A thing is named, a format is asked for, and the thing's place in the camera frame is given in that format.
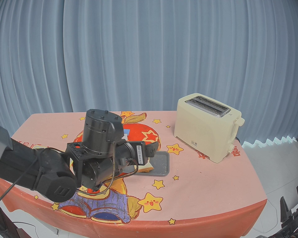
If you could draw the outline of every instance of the blue curtain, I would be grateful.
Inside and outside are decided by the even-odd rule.
[[[295,0],[0,0],[0,125],[198,92],[242,112],[242,142],[297,136],[297,16]]]

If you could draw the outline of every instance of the cartoon star face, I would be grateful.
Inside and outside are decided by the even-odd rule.
[[[129,117],[129,116],[131,116],[131,115],[133,115],[133,114],[135,114],[135,113],[133,113],[133,112],[131,112],[131,111],[122,111],[121,112],[121,117]]]
[[[178,144],[174,144],[174,145],[167,145],[168,148],[168,153],[174,153],[176,155],[179,155],[180,151],[183,151],[184,149],[179,147]]]
[[[145,198],[138,201],[138,204],[144,207],[144,213],[147,213],[151,210],[160,211],[162,208],[160,206],[161,201],[163,198],[154,197],[151,193],[146,193]]]

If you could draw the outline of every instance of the toaster lever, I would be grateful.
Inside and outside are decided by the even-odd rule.
[[[244,124],[244,121],[245,120],[242,117],[240,117],[238,120],[235,121],[233,132],[232,132],[231,138],[228,141],[228,144],[235,139],[237,135],[238,127],[242,126]]]
[[[240,117],[237,121],[235,121],[235,124],[237,126],[243,126],[244,122],[245,120],[242,117]]]

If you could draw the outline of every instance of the cable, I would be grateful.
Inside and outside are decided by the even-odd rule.
[[[116,180],[116,179],[120,179],[120,178],[126,178],[126,177],[129,177],[129,176],[132,176],[132,175],[134,175],[134,174],[136,174],[136,173],[138,172],[138,170],[139,170],[139,165],[138,165],[138,163],[137,163],[134,159],[131,159],[131,160],[132,160],[132,161],[135,163],[135,165],[136,165],[135,170],[134,170],[133,172],[128,173],[128,174],[121,175],[121,176],[117,176],[117,177],[115,178],[115,180]],[[107,180],[104,181],[104,183],[108,183],[108,182],[110,182],[110,181],[111,181],[111,179],[107,179]]]
[[[36,234],[37,238],[39,238],[39,237],[38,237],[38,234],[37,234],[37,232],[36,232],[36,226],[35,226],[35,225],[29,224],[29,223],[26,223],[26,222],[20,222],[20,221],[15,221],[15,222],[13,222],[13,223],[22,223],[22,224],[27,224],[27,225],[34,226],[34,227],[35,227],[35,234]]]
[[[100,195],[100,194],[105,193],[105,192],[112,186],[113,181],[115,181],[116,179],[126,178],[126,177],[132,176],[132,175],[134,175],[134,174],[136,174],[136,173],[138,172],[138,170],[139,170],[139,165],[138,165],[138,163],[137,163],[134,159],[130,159],[130,160],[132,160],[132,161],[135,163],[135,165],[136,165],[135,170],[134,170],[133,172],[128,173],[128,174],[125,174],[125,175],[121,175],[121,176],[117,176],[117,177],[115,177],[116,165],[115,165],[115,150],[114,150],[114,151],[113,151],[113,175],[112,175],[112,178],[107,179],[107,180],[105,180],[105,181],[103,182],[104,184],[105,184],[105,183],[108,183],[108,182],[111,182],[111,183],[109,184],[109,186],[108,186],[104,191],[102,191],[102,192],[100,192],[100,193],[89,193],[89,192],[81,191],[81,190],[79,190],[79,189],[77,189],[77,192],[80,192],[80,193],[83,193],[83,194],[86,194],[86,195]]]
[[[8,194],[8,192],[20,181],[20,179],[32,168],[32,166],[37,162],[39,161],[41,163],[41,159],[40,159],[40,155],[41,153],[43,153],[44,151],[46,150],[56,150],[56,151],[59,151],[59,152],[63,152],[61,150],[58,150],[58,149],[55,149],[55,148],[52,148],[52,147],[47,147],[47,148],[44,148],[42,149],[40,152],[38,152],[35,160],[32,162],[32,164],[30,164],[30,166],[20,175],[20,177],[2,194],[2,196],[0,197],[0,201],[5,197],[6,194]]]
[[[105,190],[103,190],[102,192],[96,193],[96,195],[100,195],[100,194],[103,194],[106,191],[108,191],[108,189],[112,186],[112,183],[114,182],[115,172],[116,172],[115,149],[116,149],[116,146],[115,146],[115,142],[114,142],[113,143],[113,175],[112,175],[111,183],[109,184],[109,186]],[[77,192],[93,195],[93,193],[83,192],[79,189],[77,189]]]

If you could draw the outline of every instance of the toaster knob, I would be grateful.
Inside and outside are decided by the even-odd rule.
[[[234,150],[234,145],[231,144],[230,147],[229,147],[229,149],[228,149],[228,152],[231,153],[233,150]]]

